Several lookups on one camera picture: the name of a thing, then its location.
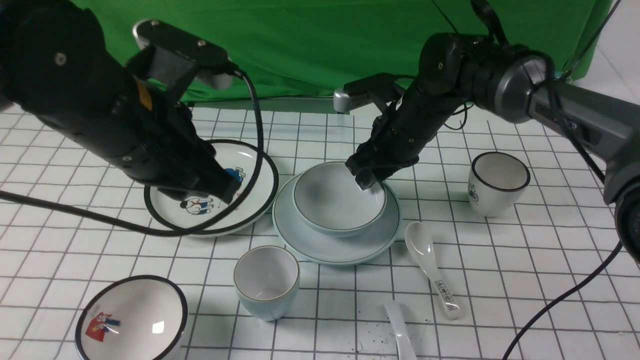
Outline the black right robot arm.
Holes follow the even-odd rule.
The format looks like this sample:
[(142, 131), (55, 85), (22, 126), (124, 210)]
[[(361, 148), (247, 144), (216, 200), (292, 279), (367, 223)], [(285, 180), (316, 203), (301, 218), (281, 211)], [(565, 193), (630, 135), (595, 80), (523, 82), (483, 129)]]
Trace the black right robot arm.
[(419, 153), (463, 105), (471, 102), (512, 124), (535, 120), (568, 139), (588, 166), (605, 172), (603, 201), (615, 205), (614, 223), (627, 253), (640, 257), (640, 108), (637, 104), (556, 78), (549, 55), (511, 44), (486, 0), (471, 8), (487, 34), (440, 32), (420, 53), (407, 89), (398, 75), (378, 73), (336, 89), (333, 107), (347, 114), (368, 104), (381, 111), (370, 139), (346, 161), (366, 190), (419, 161)]

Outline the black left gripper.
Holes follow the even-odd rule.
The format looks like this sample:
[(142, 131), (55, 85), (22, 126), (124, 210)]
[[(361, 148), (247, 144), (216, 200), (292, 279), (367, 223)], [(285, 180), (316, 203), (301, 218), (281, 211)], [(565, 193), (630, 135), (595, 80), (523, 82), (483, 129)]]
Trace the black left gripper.
[(197, 134), (190, 110), (142, 80), (113, 102), (125, 126), (109, 145), (125, 152), (110, 161), (128, 177), (178, 202), (213, 197), (233, 202), (241, 182), (217, 161), (214, 145)]

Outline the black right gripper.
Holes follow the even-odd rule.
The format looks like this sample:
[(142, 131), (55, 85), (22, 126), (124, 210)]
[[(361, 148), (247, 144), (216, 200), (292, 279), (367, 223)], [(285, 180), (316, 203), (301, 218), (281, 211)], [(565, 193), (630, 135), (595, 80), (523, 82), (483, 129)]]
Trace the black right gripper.
[(463, 105), (456, 93), (434, 94), (410, 85), (402, 98), (374, 121), (370, 137), (359, 144), (345, 166), (365, 191), (419, 161), (419, 154)]

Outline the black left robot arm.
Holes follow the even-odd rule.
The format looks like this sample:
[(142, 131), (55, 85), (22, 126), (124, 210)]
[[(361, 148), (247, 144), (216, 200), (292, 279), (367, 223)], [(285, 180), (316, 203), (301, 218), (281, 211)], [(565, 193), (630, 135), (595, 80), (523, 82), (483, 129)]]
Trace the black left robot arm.
[(241, 182), (215, 159), (181, 102), (196, 79), (233, 82), (227, 51), (159, 20), (134, 26), (126, 64), (106, 48), (95, 14), (69, 0), (1, 2), (1, 104), (44, 125), (172, 199), (229, 204)]

